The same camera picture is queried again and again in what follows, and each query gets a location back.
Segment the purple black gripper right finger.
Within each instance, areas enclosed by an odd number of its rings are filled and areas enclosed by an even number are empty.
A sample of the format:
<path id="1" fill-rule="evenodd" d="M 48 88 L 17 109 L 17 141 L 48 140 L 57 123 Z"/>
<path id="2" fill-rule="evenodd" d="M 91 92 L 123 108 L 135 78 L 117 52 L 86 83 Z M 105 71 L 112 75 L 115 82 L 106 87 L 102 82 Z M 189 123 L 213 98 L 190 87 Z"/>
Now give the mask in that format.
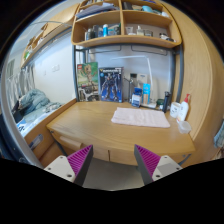
<path id="1" fill-rule="evenodd" d="M 168 155 L 159 156 L 139 145 L 134 146 L 134 155 L 145 185 L 182 169 Z"/>

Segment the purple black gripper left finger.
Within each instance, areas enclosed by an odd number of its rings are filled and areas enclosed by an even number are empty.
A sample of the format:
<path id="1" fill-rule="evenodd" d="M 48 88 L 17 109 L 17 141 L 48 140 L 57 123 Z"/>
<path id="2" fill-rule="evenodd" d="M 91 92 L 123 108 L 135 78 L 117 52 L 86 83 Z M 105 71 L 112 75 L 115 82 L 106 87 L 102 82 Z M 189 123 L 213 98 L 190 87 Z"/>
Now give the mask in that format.
<path id="1" fill-rule="evenodd" d="M 93 157 L 93 146 L 89 145 L 69 156 L 58 156 L 45 171 L 82 186 Z"/>

